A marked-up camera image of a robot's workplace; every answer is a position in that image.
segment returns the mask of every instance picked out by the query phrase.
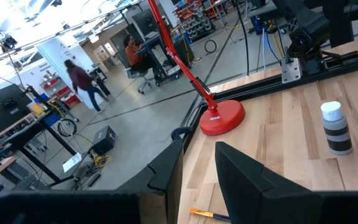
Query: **black and white bottle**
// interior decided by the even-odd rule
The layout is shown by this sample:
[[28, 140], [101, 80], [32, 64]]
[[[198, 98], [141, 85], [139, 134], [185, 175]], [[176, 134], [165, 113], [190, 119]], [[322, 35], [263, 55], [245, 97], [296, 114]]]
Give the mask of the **black and white bottle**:
[[341, 103], [337, 101], [323, 103], [323, 126], [330, 151], [337, 155], [352, 152], [352, 140], [346, 117], [342, 114]]

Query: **red shirt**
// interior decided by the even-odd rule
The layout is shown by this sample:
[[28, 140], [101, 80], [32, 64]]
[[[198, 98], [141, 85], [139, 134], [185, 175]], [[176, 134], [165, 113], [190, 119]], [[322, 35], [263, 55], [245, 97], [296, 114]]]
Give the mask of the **red shirt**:
[[88, 89], [93, 79], [80, 67], [75, 66], [71, 72], [68, 72], [73, 82], [73, 88], [77, 91], [77, 87], [82, 90]]
[[136, 45], [128, 45], [125, 48], [125, 53], [127, 54], [128, 62], [130, 66], [133, 66], [137, 62], [140, 62], [143, 59], [143, 55], [136, 55], [135, 53], [139, 50]]

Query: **black monitor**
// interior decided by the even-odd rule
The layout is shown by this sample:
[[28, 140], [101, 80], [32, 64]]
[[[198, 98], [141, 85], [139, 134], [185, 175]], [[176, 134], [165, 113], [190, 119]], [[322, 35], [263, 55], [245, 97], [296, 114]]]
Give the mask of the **black monitor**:
[[30, 113], [31, 99], [17, 85], [0, 89], [0, 132]]
[[[165, 16], [165, 18], [168, 19], [161, 4], [158, 4], [157, 7], [161, 13], [161, 16]], [[152, 31], [158, 32], [157, 24], [155, 23], [152, 11], [150, 9], [145, 9], [142, 12], [132, 16], [132, 18], [135, 20], [138, 28], [143, 33], [143, 36], [146, 36]]]

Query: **red lamp arm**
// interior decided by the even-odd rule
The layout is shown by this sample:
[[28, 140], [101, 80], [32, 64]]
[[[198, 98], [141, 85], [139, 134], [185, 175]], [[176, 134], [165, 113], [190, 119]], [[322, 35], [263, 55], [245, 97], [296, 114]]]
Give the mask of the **red lamp arm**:
[[165, 42], [166, 51], [167, 53], [173, 58], [173, 60], [179, 65], [181, 70], [186, 74], [186, 76], [194, 83], [195, 87], [199, 90], [199, 92], [203, 95], [204, 99], [208, 103], [208, 109], [213, 113], [216, 111], [218, 105], [214, 102], [213, 96], [208, 94], [201, 83], [194, 77], [194, 75], [190, 72], [190, 70], [186, 67], [186, 65], [180, 60], [177, 51], [173, 47], [170, 35], [165, 28], [163, 20], [161, 18], [160, 11], [158, 11], [157, 5], [155, 4], [154, 0], [147, 0], [150, 5], [150, 9], [154, 16], [155, 22], [159, 26], [161, 33], [162, 33], [162, 40]]

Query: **person walking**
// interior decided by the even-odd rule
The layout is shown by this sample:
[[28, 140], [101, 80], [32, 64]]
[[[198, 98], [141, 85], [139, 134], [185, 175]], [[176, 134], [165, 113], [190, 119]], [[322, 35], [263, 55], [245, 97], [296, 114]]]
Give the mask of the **person walking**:
[[91, 98], [92, 105], [97, 112], [101, 113], [101, 109], [94, 98], [94, 94], [99, 94], [105, 101], [109, 100], [99, 88], [96, 88], [92, 85], [93, 79], [81, 67], [76, 66], [71, 60], [65, 60], [65, 65], [67, 68], [67, 73], [73, 82], [73, 89], [75, 94], [78, 93], [78, 88], [87, 91], [89, 98]]

